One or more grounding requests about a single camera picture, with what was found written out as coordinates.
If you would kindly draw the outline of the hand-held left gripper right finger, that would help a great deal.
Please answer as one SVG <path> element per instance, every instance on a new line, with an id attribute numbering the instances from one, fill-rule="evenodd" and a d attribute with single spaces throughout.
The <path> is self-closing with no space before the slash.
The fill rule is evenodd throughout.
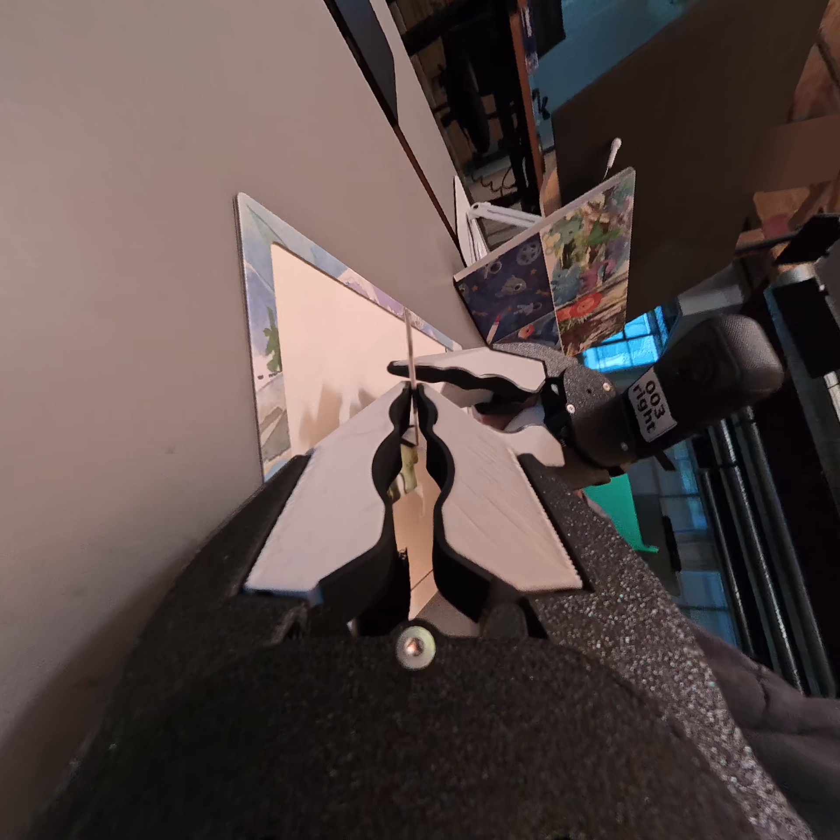
<path id="1" fill-rule="evenodd" d="M 417 387 L 427 471 L 437 482 L 434 580 L 472 621 L 494 599 L 577 592 L 585 583 L 504 432 Z"/>

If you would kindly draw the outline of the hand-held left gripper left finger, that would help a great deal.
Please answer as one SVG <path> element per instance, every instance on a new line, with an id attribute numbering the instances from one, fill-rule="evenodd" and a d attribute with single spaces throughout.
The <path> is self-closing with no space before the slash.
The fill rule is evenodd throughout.
<path id="1" fill-rule="evenodd" d="M 325 437 L 245 580 L 311 606 L 372 606 L 398 559 L 391 485 L 403 467 L 412 389 L 399 384 Z"/>

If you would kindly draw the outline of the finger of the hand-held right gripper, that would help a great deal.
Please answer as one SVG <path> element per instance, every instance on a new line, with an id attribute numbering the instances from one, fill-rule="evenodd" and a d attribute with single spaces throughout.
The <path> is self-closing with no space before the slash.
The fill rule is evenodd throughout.
<path id="1" fill-rule="evenodd" d="M 488 348 L 460 350 L 395 360 L 387 365 L 391 375 L 414 379 L 424 385 L 441 385 L 442 396 L 458 407 L 509 407 L 538 396 L 547 381 L 543 362 Z"/>
<path id="2" fill-rule="evenodd" d="M 504 443 L 517 458 L 531 456 L 551 468 L 563 468 L 566 464 L 561 442 L 542 424 L 532 423 L 506 430 Z"/>

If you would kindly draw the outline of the green striped puzzle piece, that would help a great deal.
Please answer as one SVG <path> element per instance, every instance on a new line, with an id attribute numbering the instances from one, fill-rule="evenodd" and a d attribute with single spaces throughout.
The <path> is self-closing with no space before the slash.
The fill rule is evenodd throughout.
<path id="1" fill-rule="evenodd" d="M 419 448 L 417 410 L 414 405 L 414 393 L 417 388 L 417 376 L 414 359 L 413 315 L 408 308 L 404 308 L 403 310 L 403 319 L 406 328 L 406 363 L 408 369 L 408 381 L 412 389 L 412 403 L 410 405 L 409 413 L 411 425 L 401 440 L 402 468 L 394 482 L 394 487 L 398 487 L 395 499 L 403 497 L 408 493 L 410 494 L 417 488 L 416 466 L 418 463 Z"/>

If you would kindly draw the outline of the landscape jigsaw puzzle board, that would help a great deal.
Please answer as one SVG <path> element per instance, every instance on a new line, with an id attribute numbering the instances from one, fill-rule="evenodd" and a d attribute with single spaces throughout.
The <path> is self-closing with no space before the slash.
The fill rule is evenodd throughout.
<path id="1" fill-rule="evenodd" d="M 405 308 L 246 193 L 235 210 L 268 480 L 394 386 Z"/>

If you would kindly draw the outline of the adjacent white desk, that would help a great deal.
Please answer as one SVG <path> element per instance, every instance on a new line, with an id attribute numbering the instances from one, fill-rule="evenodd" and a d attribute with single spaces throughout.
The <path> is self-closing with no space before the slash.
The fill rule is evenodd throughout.
<path id="1" fill-rule="evenodd" d="M 457 174 L 455 165 L 388 3 L 375 1 L 371 5 L 392 49 L 395 63 L 398 127 L 388 124 L 458 247 L 453 186 L 453 177 Z"/>

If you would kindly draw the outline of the dark grey desk panel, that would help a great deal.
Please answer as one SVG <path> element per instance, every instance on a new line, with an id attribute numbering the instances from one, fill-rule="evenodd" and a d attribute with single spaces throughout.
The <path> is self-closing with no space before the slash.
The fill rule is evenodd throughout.
<path id="1" fill-rule="evenodd" d="M 398 127 L 392 49 L 370 1 L 327 1 L 329 11 L 393 128 Z"/>

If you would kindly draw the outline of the grey desk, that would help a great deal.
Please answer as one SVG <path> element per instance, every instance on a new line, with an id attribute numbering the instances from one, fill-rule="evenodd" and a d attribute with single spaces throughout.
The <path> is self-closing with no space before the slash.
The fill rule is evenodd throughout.
<path id="1" fill-rule="evenodd" d="M 257 488 L 235 197 L 461 343 L 324 2 L 2 2 L 2 732 Z"/>

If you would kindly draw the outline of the printed jigsaw puzzle box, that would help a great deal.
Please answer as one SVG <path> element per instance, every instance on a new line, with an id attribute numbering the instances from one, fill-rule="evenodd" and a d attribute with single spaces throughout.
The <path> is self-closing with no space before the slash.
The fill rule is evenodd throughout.
<path id="1" fill-rule="evenodd" d="M 636 179 L 626 167 L 454 277 L 487 345 L 575 356 L 623 331 Z"/>

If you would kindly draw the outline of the green plastic bin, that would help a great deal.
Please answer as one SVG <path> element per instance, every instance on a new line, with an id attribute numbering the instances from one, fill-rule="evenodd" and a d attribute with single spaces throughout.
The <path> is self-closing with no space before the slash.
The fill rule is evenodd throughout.
<path id="1" fill-rule="evenodd" d="M 583 489 L 588 501 L 603 510 L 617 532 L 637 552 L 656 553 L 658 547 L 645 542 L 634 503 L 631 483 L 627 475 L 613 477 L 600 486 Z"/>

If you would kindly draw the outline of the black ceiling pipes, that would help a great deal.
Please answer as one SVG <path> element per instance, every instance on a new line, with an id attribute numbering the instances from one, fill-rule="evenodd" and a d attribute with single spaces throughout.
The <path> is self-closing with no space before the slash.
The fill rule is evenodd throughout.
<path id="1" fill-rule="evenodd" d="M 770 458 L 753 409 L 692 440 L 735 644 L 802 693 L 837 698 Z"/>

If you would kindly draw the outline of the brown cardboard sheet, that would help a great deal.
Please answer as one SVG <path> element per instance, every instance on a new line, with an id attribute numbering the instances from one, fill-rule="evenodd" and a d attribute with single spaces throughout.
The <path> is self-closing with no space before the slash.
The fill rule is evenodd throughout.
<path id="1" fill-rule="evenodd" d="M 699 2 L 553 114 L 568 203 L 636 172 L 626 315 L 734 257 L 756 192 L 838 176 L 838 114 L 787 122 L 828 2 Z"/>

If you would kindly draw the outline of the person's dark grey clothing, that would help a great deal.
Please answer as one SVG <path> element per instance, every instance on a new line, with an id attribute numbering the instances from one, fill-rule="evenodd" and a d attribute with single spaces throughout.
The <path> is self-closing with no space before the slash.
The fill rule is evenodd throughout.
<path id="1" fill-rule="evenodd" d="M 810 827 L 839 838 L 839 700 L 809 697 L 742 651 L 691 624 L 750 748 Z"/>

